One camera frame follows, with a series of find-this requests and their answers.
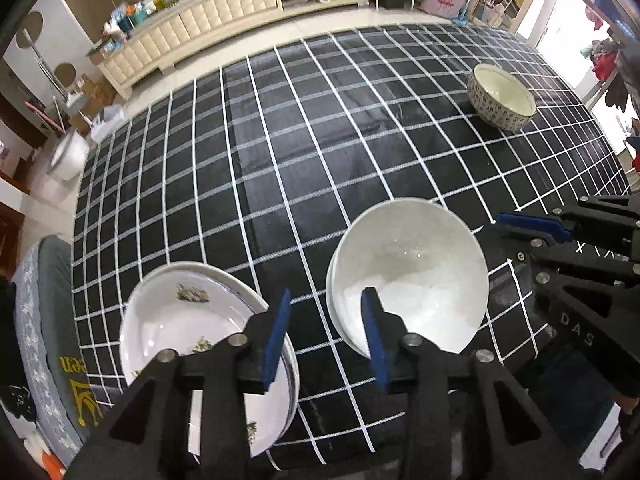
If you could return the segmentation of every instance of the metal screw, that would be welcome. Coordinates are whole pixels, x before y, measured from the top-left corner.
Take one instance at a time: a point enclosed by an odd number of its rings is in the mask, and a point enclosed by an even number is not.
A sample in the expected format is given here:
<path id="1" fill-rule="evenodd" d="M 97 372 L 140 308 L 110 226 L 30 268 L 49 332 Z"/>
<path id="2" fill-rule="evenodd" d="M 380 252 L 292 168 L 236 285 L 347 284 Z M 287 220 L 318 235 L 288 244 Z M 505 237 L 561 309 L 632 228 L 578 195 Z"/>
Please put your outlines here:
<path id="1" fill-rule="evenodd" d="M 420 346 L 422 344 L 422 336 L 414 332 L 404 334 L 402 342 L 407 346 Z"/>
<path id="2" fill-rule="evenodd" d="M 172 348 L 165 348 L 164 350 L 158 352 L 156 359 L 158 359 L 158 361 L 160 361 L 161 363 L 170 363 L 177 357 L 177 355 L 178 352 L 176 352 Z"/>
<path id="3" fill-rule="evenodd" d="M 490 363 L 494 360 L 494 353 L 487 349 L 476 350 L 475 356 L 481 363 Z"/>
<path id="4" fill-rule="evenodd" d="M 536 276 L 536 281 L 541 285 L 545 285 L 546 283 L 549 282 L 550 279 L 551 279 L 551 276 L 549 276 L 546 272 L 540 272 Z"/>
<path id="5" fill-rule="evenodd" d="M 245 336 L 242 332 L 238 332 L 236 334 L 232 334 L 227 339 L 231 346 L 242 346 L 246 345 L 249 342 L 249 338 Z"/>

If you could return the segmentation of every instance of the floor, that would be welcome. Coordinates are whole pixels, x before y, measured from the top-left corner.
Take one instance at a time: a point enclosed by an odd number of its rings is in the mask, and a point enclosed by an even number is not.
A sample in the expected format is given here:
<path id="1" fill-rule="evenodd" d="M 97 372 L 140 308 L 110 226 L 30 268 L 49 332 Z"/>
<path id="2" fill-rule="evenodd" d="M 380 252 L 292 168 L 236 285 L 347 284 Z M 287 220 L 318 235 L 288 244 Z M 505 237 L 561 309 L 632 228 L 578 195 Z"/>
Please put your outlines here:
<path id="1" fill-rule="evenodd" d="M 133 90 L 133 95 L 124 103 L 129 117 L 135 116 L 150 104 L 180 88 L 195 78 L 212 72 L 246 56 L 267 50 L 275 45 L 290 43 L 300 38 L 311 38 L 326 32 L 337 32 L 353 27 L 370 27 L 389 23 L 447 23 L 449 20 L 430 16 L 420 10 L 376 11 L 370 7 L 348 7 L 345 9 L 316 12 L 310 16 L 293 18 L 258 28 L 217 44 L 176 65 L 168 75 L 158 71 L 142 80 Z M 32 170 L 31 208 L 26 213 L 20 235 L 20 259 L 42 237 L 56 234 L 71 241 L 73 238 L 74 214 L 78 196 L 79 178 L 59 183 L 46 173 L 46 168 L 55 139 L 44 145 Z"/>

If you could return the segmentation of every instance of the table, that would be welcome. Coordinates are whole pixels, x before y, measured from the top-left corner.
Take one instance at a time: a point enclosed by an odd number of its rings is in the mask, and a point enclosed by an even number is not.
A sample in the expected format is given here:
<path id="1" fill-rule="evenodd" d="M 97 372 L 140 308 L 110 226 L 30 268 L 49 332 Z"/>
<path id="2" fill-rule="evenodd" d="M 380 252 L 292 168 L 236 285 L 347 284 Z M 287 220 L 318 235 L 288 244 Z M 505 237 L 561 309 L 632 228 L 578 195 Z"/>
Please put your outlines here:
<path id="1" fill-rule="evenodd" d="M 475 115 L 465 89 L 478 62 L 532 89 L 539 110 L 522 131 Z M 288 469 L 385 450 L 403 432 L 404 397 L 382 396 L 325 305 L 329 260 L 360 213 L 418 196 L 473 229 L 491 292 L 469 349 L 515 370 L 550 329 L 533 311 L 528 269 L 483 226 L 500 211 L 544 214 L 628 185 L 593 116 L 527 45 L 495 29 L 397 25 L 274 48 L 174 91 L 90 155 L 80 189 L 74 309 L 98 402 L 108 408 L 126 387 L 120 322 L 153 268 L 204 261 L 268 302 L 288 286 L 300 408 L 262 457 Z"/>

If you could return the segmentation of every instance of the bowl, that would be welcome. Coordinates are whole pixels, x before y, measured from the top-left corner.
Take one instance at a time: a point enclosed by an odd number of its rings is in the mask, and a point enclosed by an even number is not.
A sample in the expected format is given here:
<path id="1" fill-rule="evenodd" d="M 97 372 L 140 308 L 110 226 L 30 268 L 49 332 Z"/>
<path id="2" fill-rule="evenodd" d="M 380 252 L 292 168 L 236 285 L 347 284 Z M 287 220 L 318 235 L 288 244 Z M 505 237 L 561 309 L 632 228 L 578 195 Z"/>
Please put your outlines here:
<path id="1" fill-rule="evenodd" d="M 129 297 L 120 328 L 120 361 L 131 384 L 155 355 L 174 348 L 185 355 L 211 348 L 242 332 L 247 320 L 268 308 L 251 288 L 223 270 L 197 262 L 176 262 L 150 272 Z M 244 396 L 252 456 L 269 449 L 296 414 L 300 373 L 285 336 L 275 381 L 263 395 Z M 200 453 L 202 391 L 192 395 L 188 450 Z"/>
<path id="2" fill-rule="evenodd" d="M 489 296 L 476 237 L 451 211 L 419 198 L 365 211 L 340 240 L 330 266 L 332 321 L 345 342 L 368 358 L 360 313 L 367 286 L 376 287 L 385 310 L 401 316 L 407 330 L 456 353 L 478 331 Z"/>
<path id="3" fill-rule="evenodd" d="M 487 123 L 515 132 L 536 114 L 536 101 L 517 78 L 497 66 L 475 66 L 466 86 L 471 104 Z"/>

